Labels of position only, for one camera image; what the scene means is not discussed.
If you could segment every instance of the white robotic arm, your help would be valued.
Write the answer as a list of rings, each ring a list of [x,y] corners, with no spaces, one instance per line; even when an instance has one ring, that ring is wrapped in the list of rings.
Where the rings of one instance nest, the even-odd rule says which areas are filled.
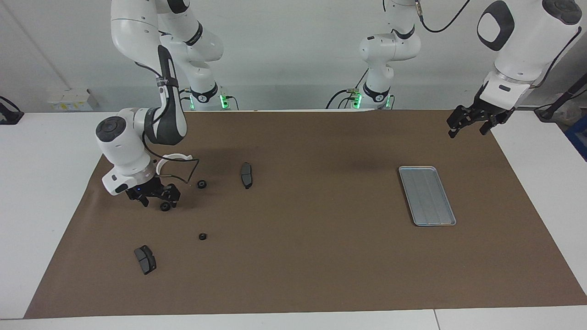
[[[189,0],[112,0],[114,45],[155,74],[161,106],[123,109],[98,125],[98,145],[114,165],[102,182],[110,194],[126,192],[145,206],[147,197],[158,197],[175,207],[180,196],[174,185],[161,184],[144,147],[147,140],[176,145],[187,133],[174,63],[188,76],[200,110],[224,108],[205,63],[222,57],[222,43],[193,17],[189,6]],[[168,31],[163,36],[158,15]]]
[[[386,104],[394,76],[388,63],[415,58],[421,48],[415,29],[415,1],[386,0],[386,8],[391,33],[369,36],[360,44],[361,57],[369,65],[358,102],[363,109],[380,109]]]
[[[505,123],[550,63],[580,33],[582,12],[574,0],[495,1],[477,26],[481,42],[497,51],[494,69],[470,107],[459,106],[448,118],[456,137],[460,129],[485,122],[483,135]]]

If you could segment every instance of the brown table mat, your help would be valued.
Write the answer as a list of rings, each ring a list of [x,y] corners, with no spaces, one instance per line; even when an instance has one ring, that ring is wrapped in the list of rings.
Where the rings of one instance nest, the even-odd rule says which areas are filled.
[[[208,187],[143,208],[108,195],[102,159],[26,318],[587,304],[495,139],[449,139],[448,114],[189,113],[154,149],[201,158]],[[416,165],[438,169],[455,227],[414,226],[397,169]]]

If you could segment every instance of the small black wheel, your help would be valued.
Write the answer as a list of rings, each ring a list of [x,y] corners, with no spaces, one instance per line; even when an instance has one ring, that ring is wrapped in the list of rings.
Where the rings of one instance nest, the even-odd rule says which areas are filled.
[[[161,206],[159,208],[161,209],[161,211],[167,212],[167,211],[171,210],[171,203],[169,203],[168,201],[165,201],[165,202],[161,203]]]
[[[198,181],[198,189],[204,189],[206,187],[208,187],[208,183],[206,181],[204,181],[204,180]]]

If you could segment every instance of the white table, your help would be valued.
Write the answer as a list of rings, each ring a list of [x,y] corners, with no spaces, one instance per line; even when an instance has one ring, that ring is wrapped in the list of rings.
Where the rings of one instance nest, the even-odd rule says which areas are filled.
[[[0,321],[0,330],[587,327],[587,307],[18,320],[24,316],[100,158],[94,129],[110,115],[27,114],[17,126],[0,126],[0,319],[5,319]],[[493,132],[587,291],[587,163],[554,124],[540,123],[531,112],[514,113],[508,124]],[[24,205],[23,196],[35,202]]]

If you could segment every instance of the gray tray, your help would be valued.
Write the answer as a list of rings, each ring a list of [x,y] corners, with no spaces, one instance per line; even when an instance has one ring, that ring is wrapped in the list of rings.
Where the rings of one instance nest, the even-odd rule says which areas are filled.
[[[402,166],[399,172],[417,226],[457,224],[438,171],[433,166]]]

